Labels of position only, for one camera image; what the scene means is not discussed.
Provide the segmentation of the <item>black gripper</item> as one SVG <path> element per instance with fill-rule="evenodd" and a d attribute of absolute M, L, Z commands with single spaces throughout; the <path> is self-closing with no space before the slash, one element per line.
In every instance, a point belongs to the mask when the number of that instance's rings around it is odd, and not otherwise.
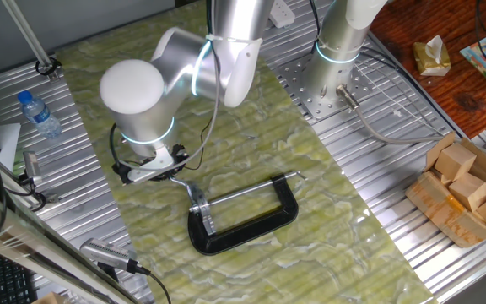
<path fill-rule="evenodd" d="M 188 153 L 186 152 L 185 146 L 182 144 L 174 145 L 172 149 L 172 153 L 170 155 L 172 156 L 176 164 L 182 162 L 183 160 L 186 160 L 189 157 Z M 160 174 L 159 176 L 150 178 L 150 181 L 151 182 L 169 181 L 170 176 L 176 176 L 183 168 L 184 165 L 178 166 L 175 169 Z"/>

